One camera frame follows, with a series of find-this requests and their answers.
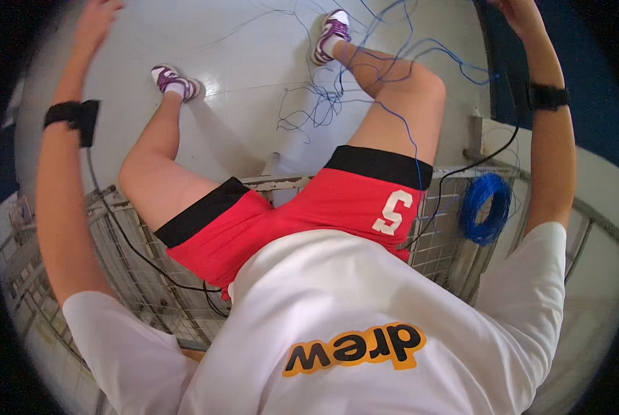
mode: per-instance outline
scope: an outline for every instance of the wrist strap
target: wrist strap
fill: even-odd
[[[79,141],[82,147],[93,145],[95,124],[100,110],[100,101],[88,100],[61,102],[52,105],[45,116],[45,128],[55,122],[65,121],[69,129],[79,130]]]
[[[529,87],[529,108],[535,110],[558,111],[563,105],[570,104],[567,89],[558,89],[551,85],[531,83]]]

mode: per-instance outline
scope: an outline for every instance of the person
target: person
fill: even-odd
[[[533,0],[494,3],[526,48],[531,82],[563,90]],[[53,104],[81,99],[121,7],[89,0]],[[276,209],[235,178],[215,183],[174,162],[179,109],[201,85],[170,65],[152,70],[162,103],[119,181],[170,256],[233,301],[200,363],[119,304],[92,252],[79,132],[65,122],[44,131],[41,253],[74,341],[119,413],[518,414],[530,406],[563,319],[576,182],[570,110],[535,111],[525,237],[481,276],[470,307],[396,249],[430,183],[445,87],[419,63],[351,44],[348,28],[346,12],[329,13],[312,60],[338,60],[375,102],[347,144]]]

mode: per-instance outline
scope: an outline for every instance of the leg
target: leg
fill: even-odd
[[[319,64],[337,59],[376,102],[348,145],[413,157],[416,150],[410,133],[418,146],[417,158],[431,165],[446,101],[441,78],[419,63],[358,49],[349,43],[347,29],[346,12],[330,13],[313,57]]]
[[[219,185],[173,161],[181,104],[198,95],[200,84],[169,65],[152,74],[164,96],[123,162],[120,187],[169,257],[228,298],[240,267],[270,242],[264,219],[272,206],[235,178]]]
[[[375,103],[348,145],[338,147],[325,168],[278,210],[310,221],[308,227],[370,239],[406,261],[408,252],[397,245],[405,241],[432,179],[445,88],[420,64],[359,50],[349,43],[347,29],[346,12],[330,13],[313,60],[338,59]]]
[[[199,87],[181,87],[179,82],[168,82],[159,74],[156,81],[163,84],[163,90],[171,86],[166,88],[162,103],[123,161],[118,175],[123,193],[153,231],[219,186],[174,162],[181,104],[194,98]]]

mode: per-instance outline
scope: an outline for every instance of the red shorts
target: red shorts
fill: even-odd
[[[342,145],[276,209],[232,177],[155,233],[170,257],[228,298],[227,287],[259,249],[306,230],[341,230],[407,261],[408,251],[397,245],[406,240],[431,179],[432,166],[412,157]]]

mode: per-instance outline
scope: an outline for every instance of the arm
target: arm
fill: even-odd
[[[561,66],[533,0],[497,2],[524,42],[532,82],[564,87]],[[576,182],[570,110],[538,110],[531,143],[531,201],[526,236],[480,276],[475,308],[493,320],[507,361],[509,395],[521,412],[545,380],[563,321],[566,227]]]
[[[82,13],[73,50],[52,104],[80,101],[84,78],[106,38],[119,0],[90,0]],[[81,291],[114,296],[100,270],[90,238],[79,162],[79,133],[65,123],[44,130],[37,170],[37,233],[49,283],[62,307]]]
[[[90,61],[121,7],[120,0],[89,0],[52,104],[81,100]],[[93,253],[78,145],[78,132],[65,123],[44,131],[37,233],[49,282],[79,351],[118,413],[176,413],[198,362],[183,356],[174,336],[144,324],[115,299]]]
[[[494,1],[522,40],[530,81],[565,88],[561,65],[533,0]],[[530,204],[525,234],[545,222],[568,228],[577,182],[570,108],[536,110],[530,144]]]

